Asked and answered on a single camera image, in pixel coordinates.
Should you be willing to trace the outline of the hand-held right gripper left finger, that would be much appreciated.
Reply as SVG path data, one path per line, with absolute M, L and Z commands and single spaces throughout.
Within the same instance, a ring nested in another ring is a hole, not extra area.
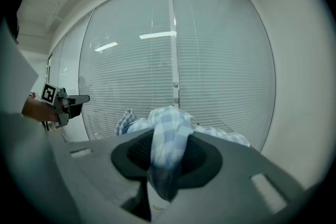
M 56 163 L 79 211 L 81 224 L 150 224 L 141 183 L 122 176 L 111 153 L 127 137 L 67 143 L 49 133 Z

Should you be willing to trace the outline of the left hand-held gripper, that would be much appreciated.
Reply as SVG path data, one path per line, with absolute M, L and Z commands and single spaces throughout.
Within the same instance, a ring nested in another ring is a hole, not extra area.
M 69 119 L 81 114 L 83 104 L 90 101 L 89 95 L 69 95 L 65 88 L 59 88 L 45 82 L 41 100 L 52 106 L 58 125 L 56 128 L 64 127 Z

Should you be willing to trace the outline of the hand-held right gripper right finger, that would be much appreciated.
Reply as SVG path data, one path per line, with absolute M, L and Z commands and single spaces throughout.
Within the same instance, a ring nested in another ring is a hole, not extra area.
M 157 224 L 288 224 L 305 191 L 255 149 L 195 133 Z

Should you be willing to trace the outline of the blue checked clothes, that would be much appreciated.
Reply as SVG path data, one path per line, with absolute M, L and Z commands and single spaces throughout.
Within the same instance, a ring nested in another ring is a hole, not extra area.
M 148 181 L 166 201 L 171 201 L 176 195 L 176 180 L 182 174 L 182 158 L 186 156 L 188 136 L 193 132 L 250 147 L 246 138 L 238 133 L 193 124 L 192 119 L 190 114 L 174 106 L 154 109 L 148 118 L 137 118 L 133 109 L 127 109 L 115 127 L 115 135 L 154 129 Z

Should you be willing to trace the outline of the person's left forearm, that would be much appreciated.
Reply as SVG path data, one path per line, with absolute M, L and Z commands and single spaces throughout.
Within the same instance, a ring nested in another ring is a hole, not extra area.
M 28 97 L 22 109 L 23 116 L 34 119 L 38 122 L 57 122 L 54 108 L 42 101 Z

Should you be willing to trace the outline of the white slatted window blind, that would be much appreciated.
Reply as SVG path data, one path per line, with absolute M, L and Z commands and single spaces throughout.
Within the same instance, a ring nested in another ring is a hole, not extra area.
M 169 0 L 109 0 L 94 9 L 79 63 L 90 139 L 113 136 L 127 109 L 144 118 L 173 104 L 171 37 Z
M 275 104 L 275 67 L 250 0 L 173 0 L 180 108 L 260 150 Z

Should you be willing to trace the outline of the person's black clothing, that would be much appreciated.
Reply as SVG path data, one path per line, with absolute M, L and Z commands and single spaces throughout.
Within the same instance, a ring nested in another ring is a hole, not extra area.
M 22 0 L 4 0 L 4 17 L 16 44 L 18 44 L 17 37 L 19 34 L 17 12 L 21 3 Z

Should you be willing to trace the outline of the white window frame post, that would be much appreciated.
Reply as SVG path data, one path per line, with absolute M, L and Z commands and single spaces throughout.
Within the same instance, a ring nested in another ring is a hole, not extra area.
M 179 108 L 179 72 L 177 62 L 177 46 L 176 46 L 176 24 L 173 0 L 169 0 L 170 15 L 170 32 L 171 32 L 171 53 L 172 53 L 172 78 L 173 78 L 173 105 Z

